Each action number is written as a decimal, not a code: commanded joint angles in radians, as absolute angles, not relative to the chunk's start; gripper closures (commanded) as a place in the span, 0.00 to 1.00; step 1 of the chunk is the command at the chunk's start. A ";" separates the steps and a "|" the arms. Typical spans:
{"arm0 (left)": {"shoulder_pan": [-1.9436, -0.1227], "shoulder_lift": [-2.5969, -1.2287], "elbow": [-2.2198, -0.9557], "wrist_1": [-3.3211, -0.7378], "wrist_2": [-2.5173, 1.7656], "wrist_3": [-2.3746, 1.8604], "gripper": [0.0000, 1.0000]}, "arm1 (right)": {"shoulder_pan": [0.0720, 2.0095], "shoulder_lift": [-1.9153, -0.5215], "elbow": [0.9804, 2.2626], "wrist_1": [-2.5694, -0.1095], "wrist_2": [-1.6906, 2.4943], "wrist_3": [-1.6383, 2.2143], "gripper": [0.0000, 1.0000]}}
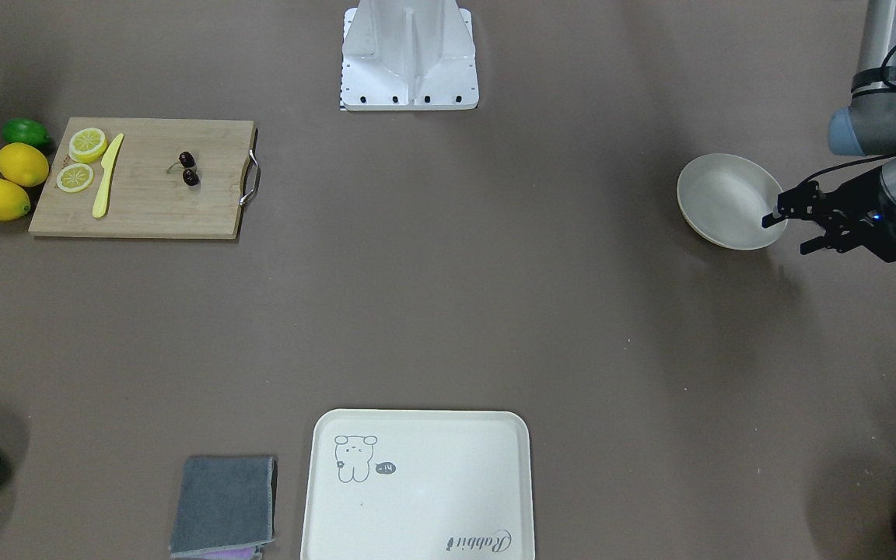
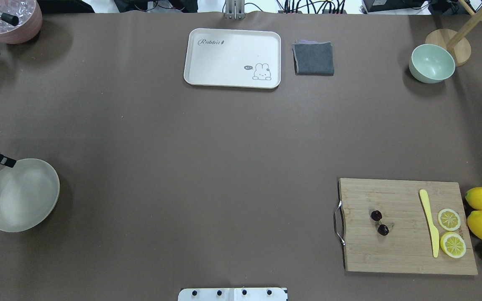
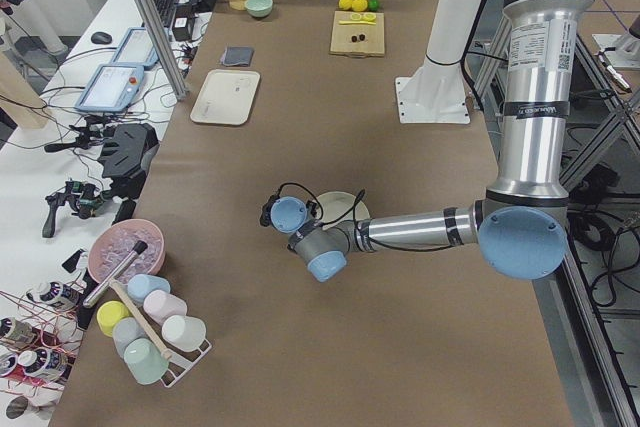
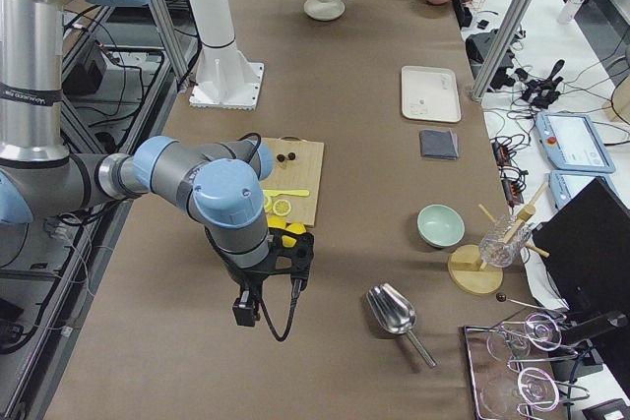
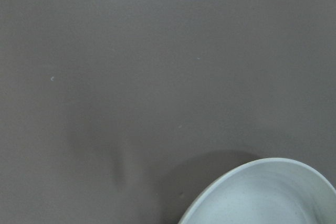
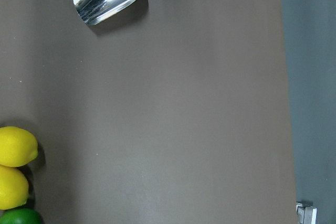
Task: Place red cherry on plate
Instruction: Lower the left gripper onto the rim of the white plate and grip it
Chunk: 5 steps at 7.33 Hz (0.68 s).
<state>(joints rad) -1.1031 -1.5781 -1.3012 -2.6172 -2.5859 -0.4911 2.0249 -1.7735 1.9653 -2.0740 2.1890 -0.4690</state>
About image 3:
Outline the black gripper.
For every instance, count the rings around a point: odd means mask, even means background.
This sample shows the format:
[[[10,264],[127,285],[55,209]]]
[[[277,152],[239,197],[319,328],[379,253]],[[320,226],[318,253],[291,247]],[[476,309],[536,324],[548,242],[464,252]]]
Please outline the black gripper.
[[[280,199],[279,193],[272,194],[261,208],[259,223],[262,227],[271,227],[273,225],[271,211],[276,202]]]

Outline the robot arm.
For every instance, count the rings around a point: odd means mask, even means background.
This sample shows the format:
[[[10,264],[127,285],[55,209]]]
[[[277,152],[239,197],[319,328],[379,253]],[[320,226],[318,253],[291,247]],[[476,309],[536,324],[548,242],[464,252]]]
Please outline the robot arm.
[[[462,123],[461,61],[481,0],[439,0],[423,65],[397,79],[405,123]],[[568,193],[561,185],[577,25],[594,0],[504,0],[511,25],[499,168],[483,199],[468,208],[359,220],[353,210],[320,220],[317,200],[281,193],[260,222],[288,238],[319,281],[337,274],[351,252],[428,253],[475,243],[496,271],[544,277],[567,249]]]

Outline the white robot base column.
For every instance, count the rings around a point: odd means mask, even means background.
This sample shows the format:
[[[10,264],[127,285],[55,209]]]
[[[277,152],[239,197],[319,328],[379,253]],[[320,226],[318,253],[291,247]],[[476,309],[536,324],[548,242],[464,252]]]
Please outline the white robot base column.
[[[404,124],[467,124],[462,74],[466,44],[481,0],[438,0],[423,65],[396,79],[399,120]]]

